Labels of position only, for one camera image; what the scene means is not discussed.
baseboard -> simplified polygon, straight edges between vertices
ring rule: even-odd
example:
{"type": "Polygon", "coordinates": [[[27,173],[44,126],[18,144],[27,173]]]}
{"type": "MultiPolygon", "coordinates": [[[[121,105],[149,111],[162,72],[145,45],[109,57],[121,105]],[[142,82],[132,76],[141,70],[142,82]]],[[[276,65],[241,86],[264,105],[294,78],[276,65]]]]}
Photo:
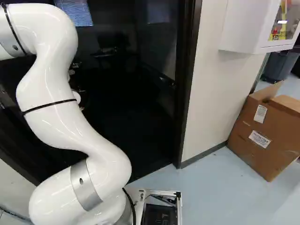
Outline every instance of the baseboard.
{"type": "Polygon", "coordinates": [[[191,165],[192,163],[198,161],[199,159],[201,159],[201,158],[203,158],[203,157],[205,157],[205,156],[207,156],[207,155],[209,155],[209,154],[211,154],[211,153],[219,150],[220,148],[226,146],[227,142],[228,142],[228,140],[226,140],[226,141],[224,141],[224,142],[222,142],[222,143],[220,143],[220,144],[212,147],[211,149],[208,149],[208,150],[206,150],[204,152],[201,152],[199,155],[196,155],[196,156],[194,156],[194,157],[192,157],[192,158],[190,158],[190,159],[188,159],[188,160],[186,160],[184,162],[181,162],[180,168],[183,169],[183,168],[187,167],[188,165],[191,165]]]}

door frame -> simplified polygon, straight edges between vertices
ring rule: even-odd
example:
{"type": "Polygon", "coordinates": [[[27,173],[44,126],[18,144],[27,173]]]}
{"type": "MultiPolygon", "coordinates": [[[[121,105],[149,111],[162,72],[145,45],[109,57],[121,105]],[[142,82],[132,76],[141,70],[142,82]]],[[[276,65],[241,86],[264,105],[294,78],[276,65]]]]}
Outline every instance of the door frame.
{"type": "Polygon", "coordinates": [[[202,0],[179,0],[176,50],[175,152],[173,164],[181,167],[188,118],[196,48],[200,27],[202,0]]]}

white cabinet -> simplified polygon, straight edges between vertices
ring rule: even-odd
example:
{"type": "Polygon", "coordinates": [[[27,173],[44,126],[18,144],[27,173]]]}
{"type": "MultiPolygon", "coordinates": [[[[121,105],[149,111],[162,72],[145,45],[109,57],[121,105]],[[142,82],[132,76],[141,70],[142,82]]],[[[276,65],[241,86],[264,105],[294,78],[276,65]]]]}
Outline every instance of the white cabinet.
{"type": "Polygon", "coordinates": [[[219,49],[260,54],[292,49],[300,0],[228,0],[219,49]]]}

box flap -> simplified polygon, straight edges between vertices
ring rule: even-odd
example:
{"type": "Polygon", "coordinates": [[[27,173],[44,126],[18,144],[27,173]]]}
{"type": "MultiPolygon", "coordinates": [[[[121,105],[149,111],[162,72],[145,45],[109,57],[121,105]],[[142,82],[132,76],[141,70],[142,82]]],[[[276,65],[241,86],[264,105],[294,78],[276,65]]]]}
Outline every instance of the box flap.
{"type": "Polygon", "coordinates": [[[272,98],[268,104],[290,115],[300,117],[300,101],[295,98],[279,95],[272,98]]]}
{"type": "Polygon", "coordinates": [[[259,91],[254,92],[253,94],[249,95],[250,97],[258,100],[258,101],[264,101],[269,100],[273,97],[275,97],[278,89],[281,87],[284,81],[280,81],[276,84],[273,84],[269,87],[266,87],[264,89],[261,89],[259,91]]]}

white label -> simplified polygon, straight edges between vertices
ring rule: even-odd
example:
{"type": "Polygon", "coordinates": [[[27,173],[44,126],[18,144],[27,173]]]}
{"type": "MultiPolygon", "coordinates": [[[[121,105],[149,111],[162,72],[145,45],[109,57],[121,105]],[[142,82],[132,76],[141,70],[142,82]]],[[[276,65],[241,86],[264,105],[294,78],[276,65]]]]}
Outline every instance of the white label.
{"type": "Polygon", "coordinates": [[[267,108],[264,107],[263,105],[258,105],[255,116],[254,116],[254,121],[263,123],[263,120],[267,114],[267,108]]]}
{"type": "Polygon", "coordinates": [[[252,133],[250,134],[249,138],[254,141],[256,144],[262,146],[264,149],[268,147],[268,145],[270,144],[271,140],[269,140],[268,138],[260,135],[259,133],[257,133],[255,130],[252,131],[252,133]]]}

